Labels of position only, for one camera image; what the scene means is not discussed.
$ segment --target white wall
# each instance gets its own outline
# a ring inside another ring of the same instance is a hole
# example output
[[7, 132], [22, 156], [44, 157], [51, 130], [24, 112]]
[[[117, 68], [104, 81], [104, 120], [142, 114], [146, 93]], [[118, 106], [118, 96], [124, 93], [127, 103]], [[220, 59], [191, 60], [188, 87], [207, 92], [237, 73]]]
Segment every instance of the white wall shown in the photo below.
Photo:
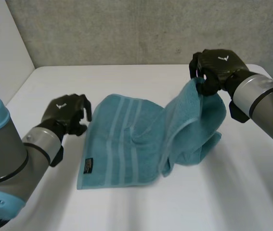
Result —
[[7, 104], [34, 66], [4, 0], [0, 0], [0, 98]]

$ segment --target white tabletop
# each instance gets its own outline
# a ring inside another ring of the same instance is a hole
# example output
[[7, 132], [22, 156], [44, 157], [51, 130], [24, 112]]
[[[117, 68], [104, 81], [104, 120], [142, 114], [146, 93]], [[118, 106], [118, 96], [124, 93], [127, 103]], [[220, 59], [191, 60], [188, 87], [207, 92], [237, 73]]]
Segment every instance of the white tabletop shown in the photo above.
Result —
[[[8, 108], [22, 137], [50, 100], [64, 94], [85, 93], [93, 109], [111, 93], [165, 106], [189, 79], [187, 65], [42, 67]], [[220, 96], [228, 108], [228, 94]], [[62, 163], [48, 169], [26, 207], [2, 230], [272, 231], [273, 141], [252, 121], [232, 120], [229, 111], [219, 131], [221, 141], [197, 166], [175, 165], [151, 186], [81, 191], [76, 185], [84, 135], [68, 136]]]

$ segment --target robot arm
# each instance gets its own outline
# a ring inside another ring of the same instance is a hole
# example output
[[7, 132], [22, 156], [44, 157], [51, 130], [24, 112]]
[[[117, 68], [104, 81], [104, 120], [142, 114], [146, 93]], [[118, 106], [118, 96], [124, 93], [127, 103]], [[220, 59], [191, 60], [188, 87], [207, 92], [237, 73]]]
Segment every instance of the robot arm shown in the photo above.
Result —
[[241, 59], [229, 50], [204, 50], [196, 53], [190, 63], [191, 77], [203, 77], [196, 86], [204, 96], [225, 90], [233, 119], [245, 123], [252, 119], [273, 139], [273, 80], [250, 72]]
[[0, 219], [10, 220], [25, 206], [49, 166], [63, 159], [65, 134], [83, 134], [91, 121], [91, 103], [85, 95], [66, 95], [51, 101], [42, 122], [21, 140], [9, 111], [0, 100]]

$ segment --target teal towel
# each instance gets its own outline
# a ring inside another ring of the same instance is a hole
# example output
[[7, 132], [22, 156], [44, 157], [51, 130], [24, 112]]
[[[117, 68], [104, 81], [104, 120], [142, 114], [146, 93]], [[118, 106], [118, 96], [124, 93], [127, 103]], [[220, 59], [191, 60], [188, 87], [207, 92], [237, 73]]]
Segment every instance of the teal towel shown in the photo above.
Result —
[[198, 164], [218, 143], [226, 109], [203, 97], [192, 79], [165, 108], [148, 100], [107, 96], [88, 126], [78, 189], [147, 185], [174, 164]]

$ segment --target towel label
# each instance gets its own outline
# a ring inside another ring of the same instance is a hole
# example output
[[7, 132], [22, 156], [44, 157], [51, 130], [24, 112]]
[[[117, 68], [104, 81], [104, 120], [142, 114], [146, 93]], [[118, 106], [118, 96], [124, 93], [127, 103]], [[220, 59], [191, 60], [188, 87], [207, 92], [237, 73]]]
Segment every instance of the towel label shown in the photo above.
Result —
[[93, 158], [88, 158], [85, 160], [84, 174], [91, 173], [93, 167]]

